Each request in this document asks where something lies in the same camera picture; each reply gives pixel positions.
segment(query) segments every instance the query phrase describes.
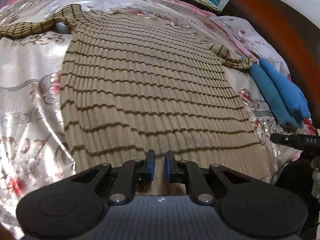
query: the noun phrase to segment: sweater sleeve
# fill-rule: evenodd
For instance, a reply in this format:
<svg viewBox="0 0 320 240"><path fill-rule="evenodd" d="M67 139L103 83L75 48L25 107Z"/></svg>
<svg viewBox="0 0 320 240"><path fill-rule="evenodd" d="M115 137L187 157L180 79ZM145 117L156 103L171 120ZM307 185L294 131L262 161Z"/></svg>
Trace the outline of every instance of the sweater sleeve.
<svg viewBox="0 0 320 240"><path fill-rule="evenodd" d="M248 58L232 58L229 49L224 45L214 44L210 47L213 53L222 59L222 64L226 67L244 70L251 68L255 60Z"/></svg>
<svg viewBox="0 0 320 240"><path fill-rule="evenodd" d="M84 18L81 6L79 4L69 4L43 22L21 22L2 28L0 29L0 36L8 38L23 38L32 34L47 31L57 22L64 22L69 29L72 30L81 18Z"/></svg>

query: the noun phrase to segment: beige striped sweater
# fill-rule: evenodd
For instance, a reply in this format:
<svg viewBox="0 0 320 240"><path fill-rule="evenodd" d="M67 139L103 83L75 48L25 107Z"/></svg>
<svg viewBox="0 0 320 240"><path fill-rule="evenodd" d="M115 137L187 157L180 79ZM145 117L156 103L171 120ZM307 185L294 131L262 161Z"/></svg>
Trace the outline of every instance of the beige striped sweater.
<svg viewBox="0 0 320 240"><path fill-rule="evenodd" d="M190 30L124 10L83 12L71 4L41 23L16 23L0 35L22 38L56 22L71 30L61 74L65 135L76 170L99 163L121 166L156 152L152 194L176 194L165 183L164 157L201 167L220 163L261 179L266 152L239 95L223 72L253 60L232 59L225 46L208 47Z"/></svg>

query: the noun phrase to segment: metal screw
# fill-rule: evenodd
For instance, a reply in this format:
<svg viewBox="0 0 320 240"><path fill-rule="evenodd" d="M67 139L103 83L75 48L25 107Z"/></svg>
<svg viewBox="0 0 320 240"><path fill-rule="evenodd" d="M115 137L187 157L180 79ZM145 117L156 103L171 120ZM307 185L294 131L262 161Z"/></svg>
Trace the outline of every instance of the metal screw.
<svg viewBox="0 0 320 240"><path fill-rule="evenodd" d="M201 194L198 196L198 200L202 203L208 203L213 200L213 196L211 196L209 194Z"/></svg>
<svg viewBox="0 0 320 240"><path fill-rule="evenodd" d="M112 194L110 196L110 200L113 201L113 202L121 202L121 201L124 201L125 200L125 195L123 194Z"/></svg>

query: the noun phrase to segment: blue knit fabric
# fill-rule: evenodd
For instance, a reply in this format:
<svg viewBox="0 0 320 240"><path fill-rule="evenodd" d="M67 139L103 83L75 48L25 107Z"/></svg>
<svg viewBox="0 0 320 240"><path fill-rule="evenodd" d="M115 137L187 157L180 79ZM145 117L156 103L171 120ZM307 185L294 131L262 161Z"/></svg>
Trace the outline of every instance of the blue knit fabric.
<svg viewBox="0 0 320 240"><path fill-rule="evenodd" d="M259 60L260 66L268 74L276 85L289 113L301 122L304 118L310 118L308 102L302 91L284 75L279 73L275 67L265 58Z"/></svg>
<svg viewBox="0 0 320 240"><path fill-rule="evenodd" d="M297 122L295 118L289 114L275 84L259 64L254 63L250 68L249 73L256 82L261 94L268 103L270 110L282 128L301 128L302 122Z"/></svg>

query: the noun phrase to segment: colorful fabric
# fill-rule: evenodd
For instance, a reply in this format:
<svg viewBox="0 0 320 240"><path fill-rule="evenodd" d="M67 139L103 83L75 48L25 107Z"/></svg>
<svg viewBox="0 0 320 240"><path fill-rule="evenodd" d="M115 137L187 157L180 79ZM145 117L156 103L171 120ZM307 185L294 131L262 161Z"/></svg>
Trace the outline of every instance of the colorful fabric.
<svg viewBox="0 0 320 240"><path fill-rule="evenodd" d="M288 109L282 100L279 91L263 68L261 68L259 64L254 63L250 68L249 73L256 82L257 87L259 88L265 101L268 103L270 110L275 116L277 122L284 129L295 130L302 127L302 123L298 123L288 112Z"/></svg>
<svg viewBox="0 0 320 240"><path fill-rule="evenodd" d="M276 85L289 113L295 117L298 123L310 118L308 102L298 86L292 83L265 58L259 60L261 67Z"/></svg>
<svg viewBox="0 0 320 240"><path fill-rule="evenodd" d="M116 167L144 159L153 148L152 194L170 191L163 182L168 150L201 167L215 160L259 179L269 174L267 153L222 70L228 61L223 47L208 48L191 31L161 19L123 9L82 12L79 4L44 22L13 24L0 35L28 36L61 21L73 34L62 64L60 103L78 172L101 162ZM243 59L233 63L243 65Z"/></svg>

